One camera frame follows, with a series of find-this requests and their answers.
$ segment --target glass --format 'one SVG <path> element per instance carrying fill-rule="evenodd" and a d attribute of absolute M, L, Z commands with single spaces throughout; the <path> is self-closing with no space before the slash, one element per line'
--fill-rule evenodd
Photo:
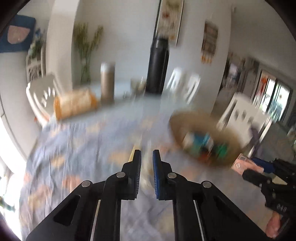
<path fill-rule="evenodd" d="M 281 119 L 287 106 L 289 95 L 290 90 L 278 83 L 276 86 L 274 97 L 271 101 L 270 108 L 268 110 L 268 114 L 273 119 L 273 121 L 276 122 Z"/>
<path fill-rule="evenodd" d="M 267 111 L 268 104 L 270 102 L 270 98 L 272 96 L 272 92 L 274 90 L 275 80 L 269 79 L 266 87 L 266 91 L 263 94 L 261 103 L 259 108 L 264 112 Z"/>

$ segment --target cylinder with white top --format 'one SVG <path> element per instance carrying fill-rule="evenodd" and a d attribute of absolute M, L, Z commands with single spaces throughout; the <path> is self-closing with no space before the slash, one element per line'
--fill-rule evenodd
<path fill-rule="evenodd" d="M 114 101 L 115 63 L 102 63 L 101 65 L 101 101 L 110 103 Z"/>

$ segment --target green plant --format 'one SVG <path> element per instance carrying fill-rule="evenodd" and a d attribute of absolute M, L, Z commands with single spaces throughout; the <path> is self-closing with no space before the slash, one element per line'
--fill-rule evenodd
<path fill-rule="evenodd" d="M 74 25 L 74 44 L 79 51 L 81 60 L 81 83 L 89 83 L 91 81 L 89 71 L 91 53 L 99 46 L 103 34 L 103 27 L 98 26 L 92 41 L 88 40 L 88 32 L 88 23 L 78 23 Z"/>

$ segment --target framed picture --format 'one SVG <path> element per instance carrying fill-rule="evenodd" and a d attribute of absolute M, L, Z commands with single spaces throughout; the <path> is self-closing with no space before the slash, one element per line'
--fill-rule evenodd
<path fill-rule="evenodd" d="M 214 24 L 206 21 L 204 39 L 202 43 L 203 54 L 208 54 L 211 56 L 215 55 L 217 39 L 218 39 L 218 28 Z"/>
<path fill-rule="evenodd" d="M 168 39 L 177 46 L 184 0 L 161 0 L 156 36 Z"/>

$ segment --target table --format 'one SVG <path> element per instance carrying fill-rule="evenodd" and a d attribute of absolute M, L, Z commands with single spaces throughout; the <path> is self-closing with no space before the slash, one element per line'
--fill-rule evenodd
<path fill-rule="evenodd" d="M 135 201 L 122 202 L 121 240 L 174 240 L 172 202 L 155 198 L 153 149 L 159 149 L 162 160 L 188 180 L 211 181 L 265 229 L 272 212 L 264 207 L 259 188 L 230 168 L 209 167 L 191 159 L 175 144 L 168 121 L 180 109 L 192 106 L 166 94 L 146 95 L 116 100 L 113 105 L 66 120 L 62 126 L 44 128 L 27 164 L 30 180 L 21 193 L 23 238 L 81 181 L 103 181 L 120 171 L 139 143 L 143 167 L 139 194 Z M 30 209 L 36 204 L 38 208 Z"/>

